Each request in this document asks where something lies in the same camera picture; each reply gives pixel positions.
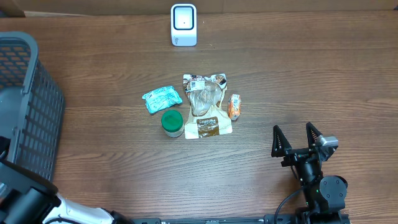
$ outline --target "plastic bag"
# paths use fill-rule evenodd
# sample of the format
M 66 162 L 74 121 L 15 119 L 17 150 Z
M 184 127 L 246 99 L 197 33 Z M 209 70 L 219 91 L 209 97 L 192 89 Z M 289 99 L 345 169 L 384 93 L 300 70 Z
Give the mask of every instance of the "plastic bag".
M 149 93 L 144 94 L 142 99 L 145 100 L 145 104 L 150 114 L 154 114 L 175 104 L 182 103 L 182 99 L 172 86 L 152 90 Z
M 226 91 L 225 74 L 203 77 L 185 74 L 183 87 L 191 103 L 185 138 L 204 138 L 232 132 L 231 119 L 221 109 Z

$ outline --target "gray plastic basket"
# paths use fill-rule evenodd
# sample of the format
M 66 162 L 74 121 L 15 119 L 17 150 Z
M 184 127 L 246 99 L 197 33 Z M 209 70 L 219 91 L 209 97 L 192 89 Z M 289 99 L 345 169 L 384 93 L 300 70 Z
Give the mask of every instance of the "gray plastic basket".
M 8 161 L 52 180 L 65 100 L 38 53 L 29 34 L 0 32 L 0 136 Z

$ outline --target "orange package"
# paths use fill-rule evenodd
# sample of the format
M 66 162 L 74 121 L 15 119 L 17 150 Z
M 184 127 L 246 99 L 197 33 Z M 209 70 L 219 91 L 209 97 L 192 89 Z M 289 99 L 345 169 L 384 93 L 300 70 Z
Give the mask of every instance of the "orange package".
M 233 121 L 241 114 L 241 102 L 239 94 L 232 94 L 228 100 L 228 116 Z

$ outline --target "basket handle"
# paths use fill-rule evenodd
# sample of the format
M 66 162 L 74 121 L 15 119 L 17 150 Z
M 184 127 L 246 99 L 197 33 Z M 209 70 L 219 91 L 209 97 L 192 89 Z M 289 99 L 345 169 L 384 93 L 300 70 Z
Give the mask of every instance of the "basket handle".
M 37 46 L 35 39 L 31 35 L 19 31 L 0 32 L 0 39 L 10 39 L 10 40 L 19 39 L 23 40 L 29 46 L 30 59 L 25 74 L 24 89 L 22 90 L 22 94 L 26 95 L 30 93 L 33 84 L 33 75 L 35 73 L 37 65 L 37 57 L 39 56 L 39 47 Z

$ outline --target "brown label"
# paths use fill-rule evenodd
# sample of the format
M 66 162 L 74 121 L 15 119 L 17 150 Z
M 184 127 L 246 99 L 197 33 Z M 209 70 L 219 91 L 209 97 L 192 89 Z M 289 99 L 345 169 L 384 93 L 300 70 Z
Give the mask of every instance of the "brown label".
M 218 118 L 197 119 L 199 138 L 220 135 Z

